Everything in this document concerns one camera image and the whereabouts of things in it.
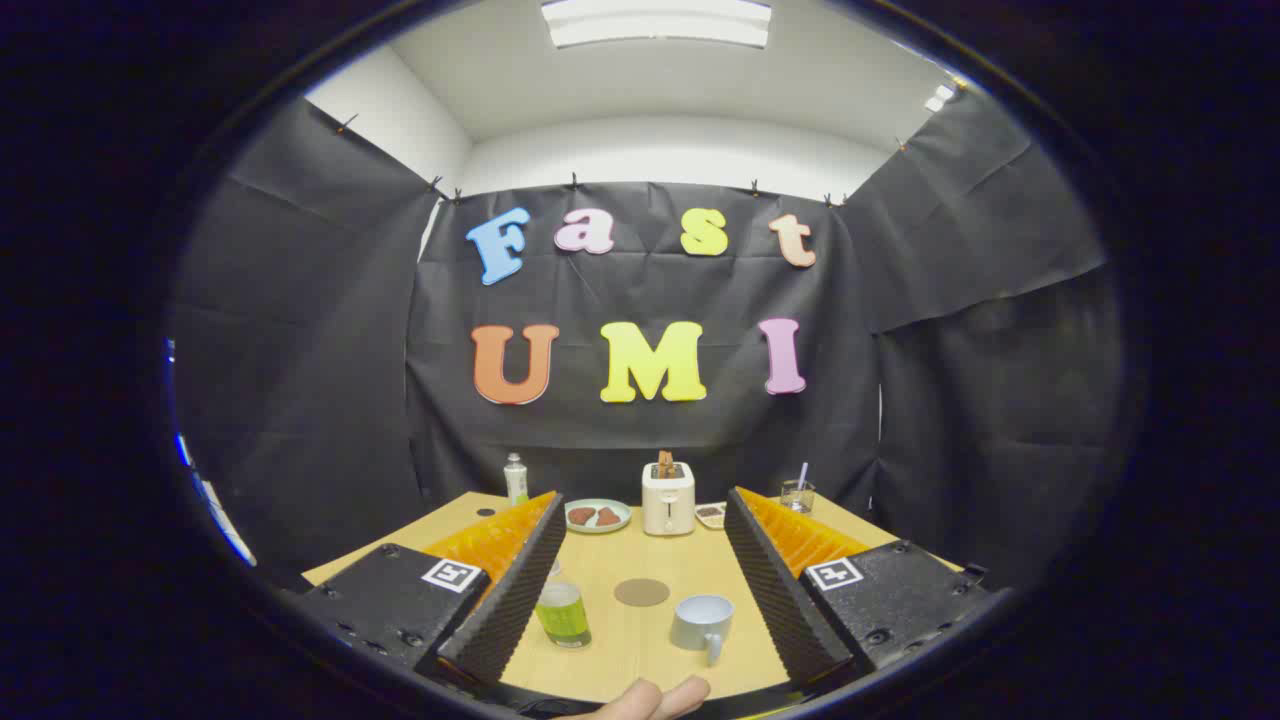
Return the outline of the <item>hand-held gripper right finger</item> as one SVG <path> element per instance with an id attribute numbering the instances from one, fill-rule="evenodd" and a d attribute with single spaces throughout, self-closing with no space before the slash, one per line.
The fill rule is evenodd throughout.
<path id="1" fill-rule="evenodd" d="M 924 652 L 998 598 L 905 539 L 868 546 L 749 489 L 724 530 L 788 679 L 852 680 Z"/>

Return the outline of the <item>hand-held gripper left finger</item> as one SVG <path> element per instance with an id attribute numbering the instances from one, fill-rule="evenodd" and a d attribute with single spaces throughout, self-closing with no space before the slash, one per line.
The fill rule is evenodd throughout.
<path id="1" fill-rule="evenodd" d="M 532 618 L 567 532 L 564 497 L 507 507 L 468 492 L 305 573 L 291 607 L 392 673 L 497 685 Z"/>

